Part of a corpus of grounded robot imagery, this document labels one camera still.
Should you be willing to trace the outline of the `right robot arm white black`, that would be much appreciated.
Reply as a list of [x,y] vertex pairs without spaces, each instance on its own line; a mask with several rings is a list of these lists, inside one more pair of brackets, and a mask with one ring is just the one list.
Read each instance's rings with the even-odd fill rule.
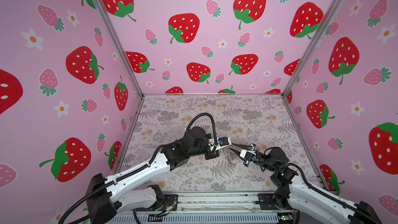
[[268,153],[260,152],[256,145],[234,144],[240,151],[231,149],[244,162],[254,164],[262,171],[272,172],[271,181],[277,186],[274,192],[276,207],[292,207],[324,224],[380,224],[374,209],[361,201],[359,204],[312,185],[303,170],[291,163],[280,147]]

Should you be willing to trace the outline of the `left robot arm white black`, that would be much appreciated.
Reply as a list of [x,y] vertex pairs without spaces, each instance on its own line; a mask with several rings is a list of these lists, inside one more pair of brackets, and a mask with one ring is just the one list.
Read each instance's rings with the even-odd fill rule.
[[228,137],[214,140],[204,129],[193,127],[181,139],[162,145],[149,160],[129,170],[108,177],[102,174],[93,176],[86,192],[90,222],[104,224],[128,208],[154,208],[161,205],[162,194],[158,186],[150,187],[154,200],[149,204],[130,200],[128,193],[154,177],[184,166],[191,157],[204,155],[206,159],[216,158],[218,151],[230,144],[231,139]]

